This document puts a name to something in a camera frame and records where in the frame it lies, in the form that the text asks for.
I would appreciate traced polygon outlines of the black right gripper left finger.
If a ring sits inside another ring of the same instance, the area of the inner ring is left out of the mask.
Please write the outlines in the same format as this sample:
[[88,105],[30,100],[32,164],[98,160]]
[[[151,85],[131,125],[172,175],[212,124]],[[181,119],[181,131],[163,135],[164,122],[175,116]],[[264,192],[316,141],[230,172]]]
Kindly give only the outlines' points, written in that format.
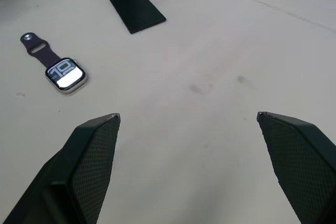
[[112,113],[77,126],[37,173],[5,223],[97,223],[120,127]]

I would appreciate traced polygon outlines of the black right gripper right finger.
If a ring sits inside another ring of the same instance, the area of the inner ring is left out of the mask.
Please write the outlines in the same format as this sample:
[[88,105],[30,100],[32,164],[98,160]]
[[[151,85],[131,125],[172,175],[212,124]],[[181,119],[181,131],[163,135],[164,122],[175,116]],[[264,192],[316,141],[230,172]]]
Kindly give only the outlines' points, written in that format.
[[278,183],[301,223],[335,223],[335,145],[314,124],[258,112]]

